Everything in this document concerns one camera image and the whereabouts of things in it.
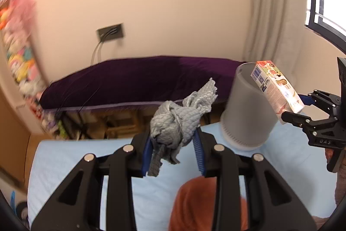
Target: blue gripper pad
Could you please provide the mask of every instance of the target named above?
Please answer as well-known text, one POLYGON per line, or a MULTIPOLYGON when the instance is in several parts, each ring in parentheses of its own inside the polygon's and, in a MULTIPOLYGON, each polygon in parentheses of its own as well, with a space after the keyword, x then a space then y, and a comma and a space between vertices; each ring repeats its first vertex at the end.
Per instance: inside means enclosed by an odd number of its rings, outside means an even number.
POLYGON ((153 154, 153 144, 151 143, 150 136, 147 138, 145 143, 143 156, 142 156, 142 175, 145 176, 148 172, 151 156, 153 154))
POLYGON ((299 97, 302 100, 302 102, 304 103, 304 105, 306 105, 306 106, 310 106, 310 105, 315 104, 314 100, 310 96, 299 94, 299 97))
POLYGON ((195 131, 195 133, 192 137, 192 140, 193 140, 193 147, 195 149, 198 169, 202 173, 202 175, 205 176, 206 170, 205 170, 204 150, 203 150, 201 139, 199 137, 197 130, 195 131))

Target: beige wall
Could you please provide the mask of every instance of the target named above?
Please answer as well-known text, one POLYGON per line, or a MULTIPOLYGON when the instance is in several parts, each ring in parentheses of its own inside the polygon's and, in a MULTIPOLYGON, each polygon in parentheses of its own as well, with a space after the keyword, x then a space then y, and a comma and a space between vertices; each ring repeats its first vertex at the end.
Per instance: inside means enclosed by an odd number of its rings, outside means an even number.
MULTIPOLYGON (((300 57, 295 67, 295 89, 307 94, 314 89, 340 95, 337 57, 346 57, 339 49, 318 34, 306 28, 300 57)), ((315 106, 304 108, 312 119, 324 119, 328 115, 315 106)))
POLYGON ((88 67, 96 29, 124 23, 103 60, 185 55, 242 59, 250 0, 36 0, 36 53, 49 81, 88 67))

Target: purple blanket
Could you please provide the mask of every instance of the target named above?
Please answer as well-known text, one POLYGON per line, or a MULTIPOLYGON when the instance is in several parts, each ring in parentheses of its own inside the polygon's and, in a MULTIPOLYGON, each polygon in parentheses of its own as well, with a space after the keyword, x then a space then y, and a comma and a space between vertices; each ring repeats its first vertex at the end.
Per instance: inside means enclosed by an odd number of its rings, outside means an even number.
POLYGON ((181 101, 209 78, 218 102, 228 99, 243 62, 219 58, 156 56, 101 62, 52 83, 40 104, 45 110, 102 109, 181 101))

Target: white curtain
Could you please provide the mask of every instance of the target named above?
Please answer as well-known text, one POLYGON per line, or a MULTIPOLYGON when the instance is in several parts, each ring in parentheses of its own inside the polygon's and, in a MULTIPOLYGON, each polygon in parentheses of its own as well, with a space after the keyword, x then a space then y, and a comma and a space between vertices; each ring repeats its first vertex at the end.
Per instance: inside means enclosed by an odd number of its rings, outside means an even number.
POLYGON ((291 79, 300 52, 307 0, 252 0, 245 61, 272 60, 291 79))

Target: cable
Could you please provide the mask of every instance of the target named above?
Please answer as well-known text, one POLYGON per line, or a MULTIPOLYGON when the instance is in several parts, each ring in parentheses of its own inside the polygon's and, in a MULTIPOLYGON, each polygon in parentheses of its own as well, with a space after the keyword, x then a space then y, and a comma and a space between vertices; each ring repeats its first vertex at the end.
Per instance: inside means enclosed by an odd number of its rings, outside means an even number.
POLYGON ((102 49, 102 46, 103 46, 103 42, 101 42, 101 45, 99 47, 99 50, 97 52, 97 63, 100 63, 102 58, 101 58, 101 49, 102 49))
POLYGON ((90 61, 90 65, 91 66, 94 65, 94 58, 95 58, 96 50, 97 50, 97 48, 99 47, 100 44, 101 44, 101 41, 96 45, 96 47, 95 47, 95 49, 94 49, 94 51, 92 53, 91 61, 90 61))
POLYGON ((98 63, 101 62, 101 48, 102 48, 104 39, 105 39, 107 36, 109 36, 110 34, 114 34, 114 33, 117 33, 117 32, 118 32, 118 28, 116 27, 116 28, 113 28, 113 29, 109 30, 107 33, 102 34, 102 35, 100 36, 100 42, 96 45, 96 47, 95 47, 95 49, 94 49, 94 51, 93 51, 93 53, 92 53, 92 56, 91 56, 91 61, 90 61, 90 65, 91 65, 91 66, 94 64, 94 59, 95 59, 95 55, 96 55, 96 50, 97 50, 97 48, 99 47, 99 45, 101 45, 101 46, 100 46, 99 51, 98 51, 98 53, 97 53, 98 63))

